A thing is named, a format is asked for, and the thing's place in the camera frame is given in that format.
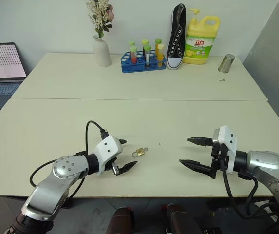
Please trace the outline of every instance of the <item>yellow bottle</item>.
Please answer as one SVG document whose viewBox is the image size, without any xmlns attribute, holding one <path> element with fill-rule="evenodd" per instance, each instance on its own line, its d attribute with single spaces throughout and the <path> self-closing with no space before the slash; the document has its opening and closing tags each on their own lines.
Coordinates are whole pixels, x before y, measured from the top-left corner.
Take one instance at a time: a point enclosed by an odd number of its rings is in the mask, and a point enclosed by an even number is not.
<svg viewBox="0 0 279 234">
<path fill-rule="evenodd" d="M 189 9 L 194 15 L 199 9 Z M 194 16 L 189 23 L 183 62 L 204 64 L 209 56 L 217 35 L 221 19 L 218 16 L 205 16 L 199 23 Z"/>
</svg>

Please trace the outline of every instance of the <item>flower vase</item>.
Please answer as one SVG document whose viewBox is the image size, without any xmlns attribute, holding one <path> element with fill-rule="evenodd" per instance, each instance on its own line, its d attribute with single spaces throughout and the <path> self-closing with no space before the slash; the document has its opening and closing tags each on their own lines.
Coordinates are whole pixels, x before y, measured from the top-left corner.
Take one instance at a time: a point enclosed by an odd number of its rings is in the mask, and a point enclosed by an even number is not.
<svg viewBox="0 0 279 234">
<path fill-rule="evenodd" d="M 98 35 L 93 36 L 93 51 L 96 57 L 96 62 L 100 67 L 108 67 L 111 65 L 111 59 L 107 43 Z"/>
</svg>

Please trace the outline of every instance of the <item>yellow cap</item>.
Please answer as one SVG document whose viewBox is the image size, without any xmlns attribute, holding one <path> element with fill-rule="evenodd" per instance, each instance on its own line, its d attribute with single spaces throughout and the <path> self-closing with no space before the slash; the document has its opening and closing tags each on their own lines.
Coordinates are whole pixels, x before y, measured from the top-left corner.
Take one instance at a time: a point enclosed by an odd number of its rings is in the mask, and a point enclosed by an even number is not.
<svg viewBox="0 0 279 234">
<path fill-rule="evenodd" d="M 164 49 L 164 44 L 158 44 L 158 49 L 163 50 Z"/>
<path fill-rule="evenodd" d="M 143 40 L 141 41 L 141 43 L 142 43 L 143 45 L 148 45 L 148 44 L 149 44 L 149 40 L 143 39 Z"/>
<path fill-rule="evenodd" d="M 196 14 L 198 14 L 199 12 L 200 12 L 200 9 L 198 9 L 198 8 L 189 8 L 188 9 L 189 11 L 193 11 L 193 13 L 196 15 Z"/>
</svg>

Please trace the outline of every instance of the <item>test tube rack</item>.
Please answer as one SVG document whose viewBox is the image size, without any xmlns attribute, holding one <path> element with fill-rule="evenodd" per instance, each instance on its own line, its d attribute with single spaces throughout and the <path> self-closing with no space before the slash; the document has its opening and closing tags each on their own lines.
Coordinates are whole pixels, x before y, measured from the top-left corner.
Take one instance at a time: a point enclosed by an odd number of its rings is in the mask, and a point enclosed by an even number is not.
<svg viewBox="0 0 279 234">
<path fill-rule="evenodd" d="M 137 52 L 137 63 L 132 63 L 130 59 L 130 52 L 126 52 L 121 57 L 121 67 L 123 73 L 131 73 L 131 72 L 145 72 L 145 71 L 154 71 L 154 70 L 163 70 L 165 69 L 165 62 L 166 58 L 163 56 L 162 66 L 158 67 L 158 63 L 160 61 L 157 61 L 156 55 L 154 53 L 154 50 L 150 51 L 150 62 L 149 67 L 146 66 L 146 61 L 143 56 L 143 51 Z"/>
</svg>

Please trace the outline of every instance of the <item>stainless steel cup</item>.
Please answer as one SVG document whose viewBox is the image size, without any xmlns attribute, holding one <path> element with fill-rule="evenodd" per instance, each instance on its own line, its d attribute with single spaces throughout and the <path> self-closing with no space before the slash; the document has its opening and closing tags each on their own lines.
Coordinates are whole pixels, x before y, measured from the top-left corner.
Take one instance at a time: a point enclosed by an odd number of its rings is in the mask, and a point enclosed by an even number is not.
<svg viewBox="0 0 279 234">
<path fill-rule="evenodd" d="M 227 54 L 225 58 L 223 58 L 222 63 L 219 65 L 218 71 L 223 73 L 228 73 L 234 59 L 235 59 L 234 55 Z"/>
</svg>

